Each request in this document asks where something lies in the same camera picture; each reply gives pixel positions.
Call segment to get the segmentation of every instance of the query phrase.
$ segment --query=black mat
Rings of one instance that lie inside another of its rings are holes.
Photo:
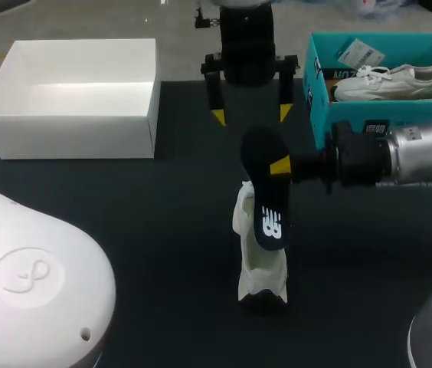
[[[432,189],[293,188],[290,308],[237,303],[231,213],[244,171],[239,139],[274,125],[313,148],[300,81],[277,122],[277,85],[226,87],[228,125],[203,83],[162,86],[156,160],[1,161],[0,192],[92,235],[109,256],[117,306],[100,368],[408,367],[411,319],[432,293]]]

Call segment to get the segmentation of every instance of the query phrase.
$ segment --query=teal shoe box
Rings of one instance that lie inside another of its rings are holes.
[[[355,70],[339,61],[354,40],[381,52],[381,67],[403,64],[432,65],[432,34],[422,33],[314,33],[309,38],[303,88],[315,144],[323,148],[331,125],[348,120],[357,132],[385,136],[393,127],[432,122],[432,100],[332,102],[326,80],[354,77]]]

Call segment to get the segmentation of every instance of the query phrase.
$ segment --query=black insole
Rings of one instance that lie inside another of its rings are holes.
[[[251,127],[244,135],[241,161],[255,189],[255,239],[268,251],[283,249],[290,239],[291,173],[270,174],[270,166],[288,155],[286,144],[268,126]]]

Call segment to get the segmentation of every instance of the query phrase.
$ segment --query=open white box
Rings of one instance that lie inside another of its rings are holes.
[[[16,41],[0,68],[2,159],[152,158],[152,39]]]

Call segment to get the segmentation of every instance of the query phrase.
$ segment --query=white sneaker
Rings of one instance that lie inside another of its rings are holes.
[[[266,251],[257,244],[254,233],[254,187],[243,182],[233,212],[233,230],[241,237],[241,275],[238,300],[264,290],[287,303],[286,252]]]
[[[332,87],[330,94],[339,102],[432,99],[432,67],[402,65],[389,70],[363,66],[356,77]]]

